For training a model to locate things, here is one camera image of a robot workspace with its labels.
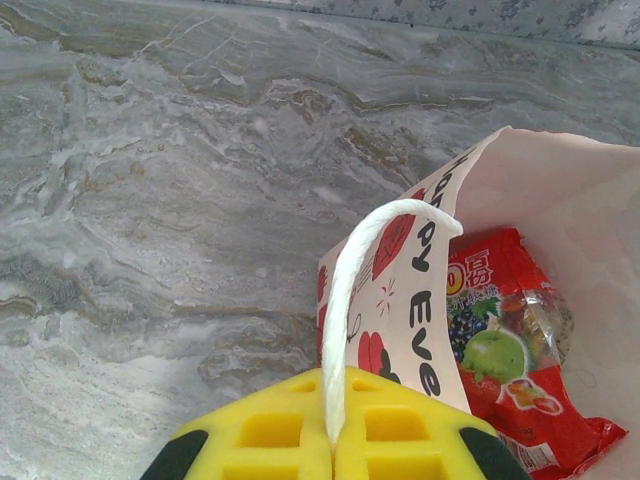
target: white paper bag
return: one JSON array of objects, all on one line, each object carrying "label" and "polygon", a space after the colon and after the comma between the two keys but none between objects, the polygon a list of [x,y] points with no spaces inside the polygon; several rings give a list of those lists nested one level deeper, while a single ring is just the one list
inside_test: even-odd
[{"label": "white paper bag", "polygon": [[[520,231],[573,312],[563,368],[573,403],[584,416],[640,431],[640,148],[507,127],[403,195],[412,196],[463,224],[454,245],[502,226]],[[320,261],[320,330],[343,245]],[[448,252],[427,218],[389,225],[356,280],[347,363],[468,412],[447,333]],[[623,444],[623,451],[640,446],[633,435]],[[640,478],[637,458],[611,456],[593,478]]]}]

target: wall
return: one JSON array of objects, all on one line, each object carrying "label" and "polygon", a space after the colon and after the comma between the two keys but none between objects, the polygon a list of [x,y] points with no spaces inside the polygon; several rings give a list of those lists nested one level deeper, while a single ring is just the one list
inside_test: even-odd
[{"label": "wall", "polygon": [[640,50],[640,0],[209,0]]}]

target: marble floor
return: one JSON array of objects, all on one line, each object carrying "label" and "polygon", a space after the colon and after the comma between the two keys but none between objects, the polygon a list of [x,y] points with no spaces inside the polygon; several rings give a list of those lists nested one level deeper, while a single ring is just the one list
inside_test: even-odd
[{"label": "marble floor", "polygon": [[1,480],[136,479],[311,367],[318,259],[494,130],[640,145],[638,53],[184,2],[0,24]]}]

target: candy package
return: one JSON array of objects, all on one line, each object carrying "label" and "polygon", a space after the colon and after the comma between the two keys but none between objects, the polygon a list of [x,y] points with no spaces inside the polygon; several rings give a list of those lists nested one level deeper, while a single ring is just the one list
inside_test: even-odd
[{"label": "candy package", "polygon": [[573,319],[516,229],[450,255],[447,324],[472,413],[500,432],[535,480],[580,473],[626,434],[571,403],[561,365]]}]

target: twisted paper handle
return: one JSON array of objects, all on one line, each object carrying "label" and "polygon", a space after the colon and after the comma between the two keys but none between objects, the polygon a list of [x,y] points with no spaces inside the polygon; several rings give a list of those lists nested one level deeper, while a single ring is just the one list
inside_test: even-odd
[{"label": "twisted paper handle", "polygon": [[446,230],[449,238],[462,234],[462,225],[451,215],[422,200],[407,198],[375,209],[349,236],[333,274],[322,339],[324,414],[332,448],[335,448],[345,422],[345,350],[351,289],[371,243],[391,220],[406,214],[429,218]]}]

